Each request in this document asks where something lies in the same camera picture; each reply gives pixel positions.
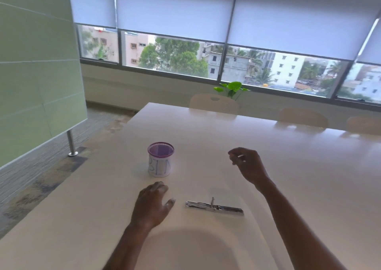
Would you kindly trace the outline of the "person's left hand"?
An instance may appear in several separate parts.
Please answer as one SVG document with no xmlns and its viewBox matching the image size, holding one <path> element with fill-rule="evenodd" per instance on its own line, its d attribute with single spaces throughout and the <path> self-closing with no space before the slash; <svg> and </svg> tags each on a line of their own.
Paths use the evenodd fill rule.
<svg viewBox="0 0 381 270">
<path fill-rule="evenodd" d="M 163 182 L 155 182 L 140 191 L 131 215 L 130 223 L 150 224 L 152 229 L 161 224 L 163 216 L 163 198 L 169 187 Z"/>
</svg>

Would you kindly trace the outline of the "person's right hand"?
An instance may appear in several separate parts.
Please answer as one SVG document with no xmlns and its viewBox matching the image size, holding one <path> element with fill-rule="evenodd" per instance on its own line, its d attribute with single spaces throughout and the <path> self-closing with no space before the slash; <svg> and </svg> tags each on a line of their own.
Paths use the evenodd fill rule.
<svg viewBox="0 0 381 270">
<path fill-rule="evenodd" d="M 246 161 L 238 166 L 242 176 L 258 190 L 270 183 L 270 178 L 264 168 L 257 151 L 246 149 Z"/>
</svg>

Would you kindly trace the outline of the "person's right forearm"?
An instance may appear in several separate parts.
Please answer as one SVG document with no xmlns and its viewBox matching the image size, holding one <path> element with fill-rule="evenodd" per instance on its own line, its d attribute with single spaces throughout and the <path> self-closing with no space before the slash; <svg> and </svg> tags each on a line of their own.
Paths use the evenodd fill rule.
<svg viewBox="0 0 381 270">
<path fill-rule="evenodd" d="M 347 270 L 268 177 L 255 187 L 269 205 L 294 270 Z"/>
</svg>

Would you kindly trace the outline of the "person's left forearm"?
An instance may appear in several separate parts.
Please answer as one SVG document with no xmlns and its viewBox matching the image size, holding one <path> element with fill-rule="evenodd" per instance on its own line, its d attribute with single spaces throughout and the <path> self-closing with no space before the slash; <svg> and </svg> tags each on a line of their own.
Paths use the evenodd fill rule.
<svg viewBox="0 0 381 270">
<path fill-rule="evenodd" d="M 150 224 L 130 223 L 102 270 L 135 270 Z"/>
</svg>

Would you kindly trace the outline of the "purple cup with white label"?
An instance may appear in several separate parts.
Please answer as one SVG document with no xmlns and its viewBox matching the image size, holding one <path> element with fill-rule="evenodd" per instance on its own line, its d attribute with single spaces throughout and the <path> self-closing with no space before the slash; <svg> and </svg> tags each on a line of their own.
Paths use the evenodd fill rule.
<svg viewBox="0 0 381 270">
<path fill-rule="evenodd" d="M 155 178 L 163 178 L 171 173 L 171 157 L 174 147 L 167 142 L 155 142 L 148 148 L 148 173 Z"/>
</svg>

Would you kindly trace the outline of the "silver metal latch bolt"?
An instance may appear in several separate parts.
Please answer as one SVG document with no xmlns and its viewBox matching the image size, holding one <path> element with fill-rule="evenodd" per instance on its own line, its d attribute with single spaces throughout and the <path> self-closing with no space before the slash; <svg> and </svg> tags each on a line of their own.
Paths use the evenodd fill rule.
<svg viewBox="0 0 381 270">
<path fill-rule="evenodd" d="M 199 209 L 199 210 L 209 211 L 213 213 L 244 216 L 244 211 L 241 208 L 215 204 L 214 197 L 212 197 L 212 200 L 209 204 L 203 203 L 203 202 L 186 201 L 185 207 L 190 209 Z"/>
</svg>

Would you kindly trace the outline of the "beige chair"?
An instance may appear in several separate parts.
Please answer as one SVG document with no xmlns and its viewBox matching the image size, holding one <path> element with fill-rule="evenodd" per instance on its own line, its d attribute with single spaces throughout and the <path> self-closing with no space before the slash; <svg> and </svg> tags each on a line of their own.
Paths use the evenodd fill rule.
<svg viewBox="0 0 381 270">
<path fill-rule="evenodd" d="M 217 94 L 196 94 L 190 99 L 189 108 L 234 115 L 239 114 L 239 104 L 235 100 Z"/>
<path fill-rule="evenodd" d="M 328 119 L 324 115 L 305 108 L 284 108 L 280 111 L 278 121 L 318 128 L 329 127 Z"/>
<path fill-rule="evenodd" d="M 346 122 L 346 131 L 381 136 L 381 118 L 350 117 Z"/>
</svg>

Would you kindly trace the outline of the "green leafy plant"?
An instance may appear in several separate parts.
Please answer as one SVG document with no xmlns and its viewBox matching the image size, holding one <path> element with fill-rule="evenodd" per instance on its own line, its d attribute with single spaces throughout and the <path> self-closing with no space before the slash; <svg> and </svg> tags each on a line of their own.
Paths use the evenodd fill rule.
<svg viewBox="0 0 381 270">
<path fill-rule="evenodd" d="M 251 91 L 244 88 L 239 81 L 233 81 L 230 83 L 220 83 L 219 86 L 213 88 L 217 93 L 226 93 L 226 97 L 237 101 L 243 92 Z"/>
</svg>

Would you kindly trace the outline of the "dark framed window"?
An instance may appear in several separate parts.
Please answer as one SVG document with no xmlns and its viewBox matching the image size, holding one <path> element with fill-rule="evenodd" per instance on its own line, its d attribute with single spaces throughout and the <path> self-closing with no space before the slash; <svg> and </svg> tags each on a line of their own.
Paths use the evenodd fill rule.
<svg viewBox="0 0 381 270">
<path fill-rule="evenodd" d="M 177 36 L 76 24 L 85 63 L 210 84 L 239 81 L 259 93 L 381 112 L 361 93 L 354 62 Z M 213 93 L 226 97 L 226 93 Z"/>
</svg>

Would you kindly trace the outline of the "metal board leg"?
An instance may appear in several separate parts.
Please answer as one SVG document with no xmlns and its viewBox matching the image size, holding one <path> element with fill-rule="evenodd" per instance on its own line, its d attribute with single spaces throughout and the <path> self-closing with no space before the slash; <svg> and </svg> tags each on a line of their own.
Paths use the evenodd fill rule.
<svg viewBox="0 0 381 270">
<path fill-rule="evenodd" d="M 68 130 L 66 132 L 67 134 L 67 138 L 68 138 L 68 143 L 69 143 L 69 149 L 70 149 L 70 152 L 68 154 L 69 157 L 74 157 L 76 155 L 78 155 L 78 151 L 76 150 L 76 147 L 75 147 L 75 144 L 74 144 L 74 138 L 73 138 L 73 135 L 72 135 L 72 129 Z"/>
</svg>

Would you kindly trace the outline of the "white roller blind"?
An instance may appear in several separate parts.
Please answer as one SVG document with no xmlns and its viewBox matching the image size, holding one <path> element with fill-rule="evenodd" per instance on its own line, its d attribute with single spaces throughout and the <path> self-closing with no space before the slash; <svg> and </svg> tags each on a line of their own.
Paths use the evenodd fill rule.
<svg viewBox="0 0 381 270">
<path fill-rule="evenodd" d="M 124 30 L 224 42 L 234 0 L 117 0 Z"/>
<path fill-rule="evenodd" d="M 374 24 L 359 51 L 356 62 L 381 65 L 381 16 L 374 21 Z"/>
<path fill-rule="evenodd" d="M 351 60 L 381 0 L 236 0 L 232 45 Z"/>
<path fill-rule="evenodd" d="M 115 0 L 70 0 L 70 2 L 75 23 L 117 27 Z"/>
</svg>

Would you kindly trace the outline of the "green partition board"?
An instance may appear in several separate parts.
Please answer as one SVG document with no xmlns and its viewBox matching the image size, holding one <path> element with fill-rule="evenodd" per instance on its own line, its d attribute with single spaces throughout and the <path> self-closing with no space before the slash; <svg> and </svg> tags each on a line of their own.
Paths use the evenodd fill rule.
<svg viewBox="0 0 381 270">
<path fill-rule="evenodd" d="M 0 169 L 86 119 L 70 0 L 0 0 Z"/>
</svg>

